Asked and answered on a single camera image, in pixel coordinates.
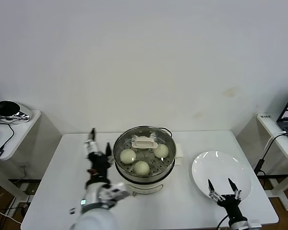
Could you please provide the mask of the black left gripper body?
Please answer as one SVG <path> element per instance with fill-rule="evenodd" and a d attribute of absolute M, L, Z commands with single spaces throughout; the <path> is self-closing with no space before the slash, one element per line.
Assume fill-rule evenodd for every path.
<path fill-rule="evenodd" d="M 92 163 L 91 168 L 87 170 L 90 174 L 90 179 L 86 182 L 85 187 L 88 187 L 95 183 L 110 184 L 108 179 L 108 168 L 110 168 L 110 163 L 108 158 L 103 153 L 89 153 L 89 161 Z"/>

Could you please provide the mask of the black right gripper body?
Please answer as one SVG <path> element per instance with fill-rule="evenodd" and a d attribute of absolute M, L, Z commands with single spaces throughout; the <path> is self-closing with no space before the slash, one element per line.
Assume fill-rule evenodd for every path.
<path fill-rule="evenodd" d="M 217 204 L 220 207 L 223 207 L 229 217 L 230 222 L 240 222 L 247 221 L 247 218 L 244 217 L 239 209 L 239 204 L 241 200 L 236 198 L 234 194 L 231 195 L 222 195 L 224 199 L 217 201 Z"/>

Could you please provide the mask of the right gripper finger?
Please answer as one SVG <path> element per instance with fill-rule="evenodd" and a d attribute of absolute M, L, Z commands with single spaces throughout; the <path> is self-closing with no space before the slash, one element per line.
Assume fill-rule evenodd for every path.
<path fill-rule="evenodd" d="M 231 187 L 232 191 L 234 192 L 235 199 L 241 200 L 241 198 L 240 198 L 241 190 L 239 190 L 237 188 L 236 184 L 230 178 L 228 178 L 228 182 L 230 184 L 230 187 Z"/>
<path fill-rule="evenodd" d="M 209 197 L 214 201 L 225 201 L 225 198 L 215 191 L 211 181 L 208 179 Z"/>

